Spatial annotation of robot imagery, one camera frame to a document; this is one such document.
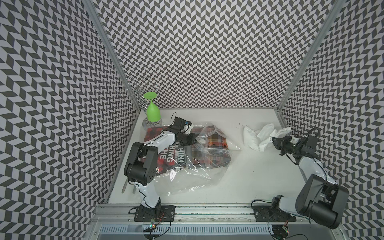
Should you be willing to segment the white shirt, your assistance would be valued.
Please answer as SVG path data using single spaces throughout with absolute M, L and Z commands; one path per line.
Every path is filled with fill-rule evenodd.
M 272 144 L 272 138 L 283 138 L 291 132 L 291 127 L 277 130 L 274 124 L 267 124 L 262 129 L 256 131 L 245 126 L 243 130 L 243 139 L 246 147 L 257 152 L 264 152 L 265 149 Z

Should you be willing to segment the clear plastic vacuum bag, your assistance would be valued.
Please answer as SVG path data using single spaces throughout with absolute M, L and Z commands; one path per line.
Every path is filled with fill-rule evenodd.
M 241 151 L 238 142 L 213 123 L 197 123 L 192 133 L 197 137 L 194 145 L 173 144 L 159 153 L 153 184 L 160 196 L 217 185 Z

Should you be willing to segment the plaid flannel shirt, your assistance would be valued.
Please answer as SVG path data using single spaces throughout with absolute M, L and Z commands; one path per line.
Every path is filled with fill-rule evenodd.
M 225 134 L 215 125 L 198 126 L 192 130 L 197 141 L 206 139 L 205 145 L 192 146 L 192 164 L 198 168 L 214 169 L 226 167 L 232 160 Z

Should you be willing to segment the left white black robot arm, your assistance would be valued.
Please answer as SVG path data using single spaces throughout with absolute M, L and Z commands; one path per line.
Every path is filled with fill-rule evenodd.
M 138 188 L 142 194 L 141 205 L 148 209 L 156 209 L 161 202 L 152 183 L 156 176 L 158 155 L 169 146 L 178 144 L 191 146 L 197 143 L 194 133 L 172 133 L 163 131 L 153 139 L 144 143 L 133 143 L 124 168 L 128 183 Z

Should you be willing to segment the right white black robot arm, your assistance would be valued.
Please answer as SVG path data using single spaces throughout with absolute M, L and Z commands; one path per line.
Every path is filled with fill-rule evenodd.
M 278 195 L 273 198 L 269 214 L 272 219 L 283 221 L 293 215 L 307 217 L 329 229 L 336 229 L 345 211 L 349 191 L 331 178 L 316 156 L 317 136 L 304 136 L 297 143 L 291 136 L 272 137 L 280 155 L 292 155 L 299 167 L 305 185 L 297 197 Z

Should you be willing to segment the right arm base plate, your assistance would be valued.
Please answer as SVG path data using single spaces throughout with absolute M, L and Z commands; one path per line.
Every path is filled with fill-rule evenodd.
M 254 215 L 256 222 L 296 222 L 297 219 L 295 216 L 282 212 L 278 209 L 271 209 L 271 206 L 268 205 L 256 205 L 253 206 Z

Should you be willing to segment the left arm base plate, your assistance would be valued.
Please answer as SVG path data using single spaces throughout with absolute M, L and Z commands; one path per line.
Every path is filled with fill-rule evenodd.
M 159 208 L 150 209 L 139 205 L 134 216 L 135 222 L 150 222 L 152 219 L 161 222 L 173 222 L 175 218 L 176 206 L 165 205 Z

